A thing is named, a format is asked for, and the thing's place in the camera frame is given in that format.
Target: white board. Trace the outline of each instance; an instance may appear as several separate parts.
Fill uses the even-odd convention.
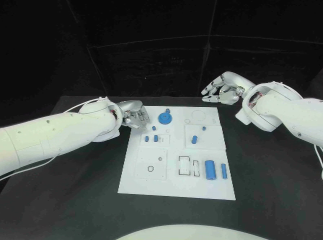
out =
[[[146,131],[131,129],[118,193],[235,200],[218,109],[180,106],[146,106],[146,109],[150,123]],[[163,125],[159,115],[166,109],[172,122]],[[213,161],[215,180],[206,179],[206,160]]]

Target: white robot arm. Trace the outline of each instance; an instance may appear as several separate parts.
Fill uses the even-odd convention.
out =
[[[323,167],[317,146],[323,152],[323,100],[303,99],[297,91],[278,82],[255,85],[234,72],[225,72],[202,90],[205,102],[232,105],[242,97],[242,108],[235,117],[248,125],[271,132],[281,124],[291,134],[314,144],[316,154]]]
[[[75,106],[61,114],[0,128],[0,176],[91,142],[115,138],[121,125],[146,128],[150,118],[141,101],[115,104],[108,98],[94,100],[78,105],[78,113],[69,112]]]

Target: blue object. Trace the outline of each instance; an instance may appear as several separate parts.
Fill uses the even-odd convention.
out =
[[[215,162],[212,160],[205,161],[205,168],[206,168],[206,179],[216,180],[216,169],[215,169]]]
[[[196,144],[198,136],[192,136],[192,144]]]
[[[166,111],[159,115],[157,120],[162,124],[169,124],[173,120],[170,109],[167,108]]]
[[[221,172],[222,172],[222,179],[228,179],[225,163],[221,164]]]

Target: table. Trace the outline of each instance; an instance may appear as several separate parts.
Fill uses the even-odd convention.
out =
[[[52,113],[94,97],[62,96]],[[189,97],[111,97],[147,106],[218,107],[237,201],[118,194],[130,128],[15,175],[0,194],[0,239],[114,240],[160,225],[229,228],[271,240],[323,240],[322,167],[284,126],[264,132],[235,106]]]

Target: small blue block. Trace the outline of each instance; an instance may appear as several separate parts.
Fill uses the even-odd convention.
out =
[[[222,172],[222,179],[228,179],[225,163],[221,164],[221,172]]]
[[[198,136],[192,136],[192,144],[196,144]]]
[[[208,180],[216,180],[216,168],[215,168],[215,162],[212,160],[205,161],[205,169],[206,169],[206,179]]]

